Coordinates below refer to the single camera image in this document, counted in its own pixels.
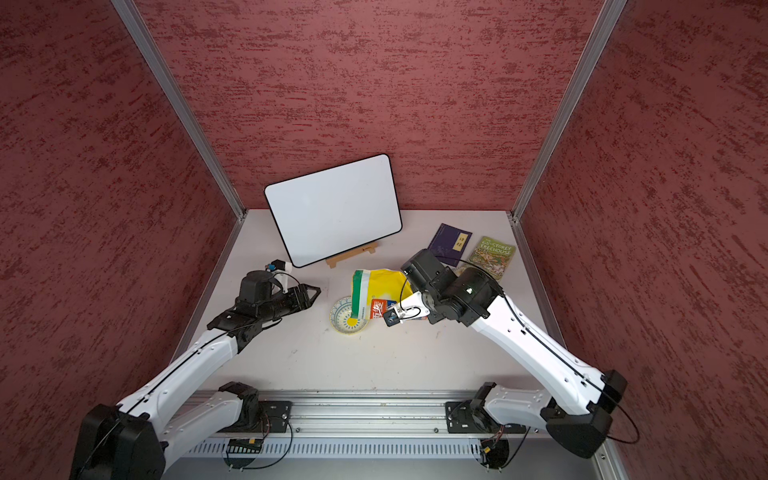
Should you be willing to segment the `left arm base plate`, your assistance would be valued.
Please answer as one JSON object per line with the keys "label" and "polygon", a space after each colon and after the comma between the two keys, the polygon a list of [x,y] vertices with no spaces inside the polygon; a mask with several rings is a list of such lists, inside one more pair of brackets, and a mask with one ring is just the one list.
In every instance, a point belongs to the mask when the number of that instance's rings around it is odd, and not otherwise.
{"label": "left arm base plate", "polygon": [[293,403],[290,401],[248,401],[243,405],[238,420],[219,433],[286,433]]}

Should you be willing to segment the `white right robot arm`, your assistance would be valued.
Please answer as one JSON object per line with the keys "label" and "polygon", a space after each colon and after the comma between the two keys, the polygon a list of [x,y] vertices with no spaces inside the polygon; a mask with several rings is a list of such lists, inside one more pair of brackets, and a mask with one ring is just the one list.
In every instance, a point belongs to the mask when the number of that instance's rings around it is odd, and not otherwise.
{"label": "white right robot arm", "polygon": [[577,358],[531,322],[498,281],[475,264],[456,274],[422,249],[402,271],[412,293],[385,313],[388,325],[419,318],[432,324],[456,321],[493,341],[541,386],[512,390],[490,382],[471,400],[471,409],[500,426],[543,429],[580,458],[597,453],[627,388],[622,374],[602,372]]}

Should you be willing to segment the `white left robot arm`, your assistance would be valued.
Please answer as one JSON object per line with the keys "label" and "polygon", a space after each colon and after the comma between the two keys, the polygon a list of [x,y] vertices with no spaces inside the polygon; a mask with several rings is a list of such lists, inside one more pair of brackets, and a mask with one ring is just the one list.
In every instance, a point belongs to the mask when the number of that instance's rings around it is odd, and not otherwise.
{"label": "white left robot arm", "polygon": [[289,406],[259,402],[256,388],[230,381],[203,404],[178,410],[217,370],[263,331],[313,306],[320,288],[286,287],[281,271],[249,272],[234,305],[208,323],[187,351],[136,392],[115,405],[100,404],[82,421],[70,476],[73,479],[159,479],[179,458],[218,432],[288,429]]}

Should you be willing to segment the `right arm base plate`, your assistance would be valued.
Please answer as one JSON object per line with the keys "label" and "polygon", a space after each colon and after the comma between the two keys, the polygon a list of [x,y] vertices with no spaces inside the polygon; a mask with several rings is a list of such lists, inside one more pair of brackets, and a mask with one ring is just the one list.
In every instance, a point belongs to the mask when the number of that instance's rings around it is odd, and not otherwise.
{"label": "right arm base plate", "polygon": [[444,404],[447,430],[450,434],[523,434],[527,428],[518,424],[501,425],[484,410],[472,409],[470,400]]}

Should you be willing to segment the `yellow oats bag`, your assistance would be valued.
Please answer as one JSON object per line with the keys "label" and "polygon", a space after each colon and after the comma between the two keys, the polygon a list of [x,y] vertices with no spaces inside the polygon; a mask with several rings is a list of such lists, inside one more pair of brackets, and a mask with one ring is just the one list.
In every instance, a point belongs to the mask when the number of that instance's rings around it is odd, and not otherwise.
{"label": "yellow oats bag", "polygon": [[413,293],[401,271],[356,270],[352,277],[351,317],[360,321],[382,318],[389,308]]}

